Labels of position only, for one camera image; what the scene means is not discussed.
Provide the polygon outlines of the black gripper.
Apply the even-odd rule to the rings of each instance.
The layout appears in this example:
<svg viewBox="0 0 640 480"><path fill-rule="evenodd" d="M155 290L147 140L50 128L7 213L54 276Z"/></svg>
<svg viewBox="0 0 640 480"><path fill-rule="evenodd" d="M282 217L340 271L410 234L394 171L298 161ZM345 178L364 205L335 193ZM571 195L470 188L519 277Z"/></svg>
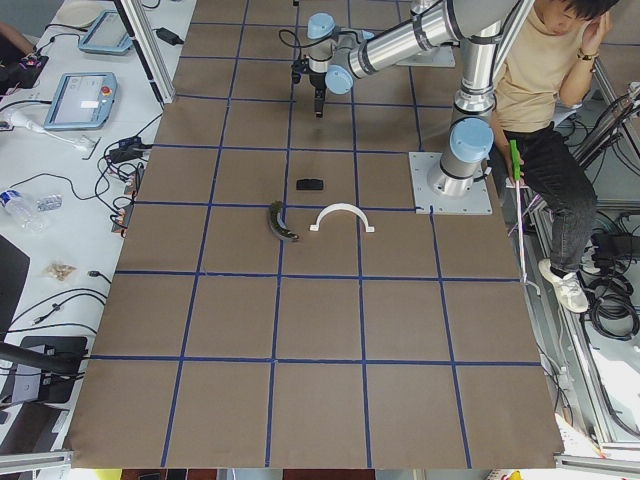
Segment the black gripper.
<svg viewBox="0 0 640 480"><path fill-rule="evenodd" d="M314 87L314 114L316 118L321 118L321 116L324 116L326 74L316 72L311 68L308 58L299 56L292 63L292 84L299 84L303 75L307 75L309 77L309 81Z"/></svg>

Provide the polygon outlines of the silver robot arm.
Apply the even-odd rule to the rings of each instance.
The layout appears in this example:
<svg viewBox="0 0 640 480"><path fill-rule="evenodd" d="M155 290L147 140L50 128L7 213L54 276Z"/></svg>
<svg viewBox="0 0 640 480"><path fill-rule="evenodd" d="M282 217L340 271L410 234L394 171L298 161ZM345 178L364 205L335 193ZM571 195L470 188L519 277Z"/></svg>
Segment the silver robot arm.
<svg viewBox="0 0 640 480"><path fill-rule="evenodd" d="M494 79L531 7L529 1L417 1L409 19L380 34L342 28L330 14L319 12L308 20L307 43L293 44L299 55L291 65L291 80L299 83L308 76L315 89L315 114L321 117L326 93L346 94L358 79L459 44L463 74L454 95L448 145L430 168L427 184L441 197L460 198L477 183L476 171L489 157Z"/></svg>

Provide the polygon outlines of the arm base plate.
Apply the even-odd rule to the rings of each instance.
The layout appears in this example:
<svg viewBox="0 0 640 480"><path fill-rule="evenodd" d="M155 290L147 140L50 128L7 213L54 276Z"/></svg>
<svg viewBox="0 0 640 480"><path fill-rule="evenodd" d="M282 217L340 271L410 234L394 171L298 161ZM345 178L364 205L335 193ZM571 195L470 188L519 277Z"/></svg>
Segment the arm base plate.
<svg viewBox="0 0 640 480"><path fill-rule="evenodd" d="M451 179L440 169L440 152L410 152L416 214L482 216L493 213L482 165L470 178Z"/></svg>

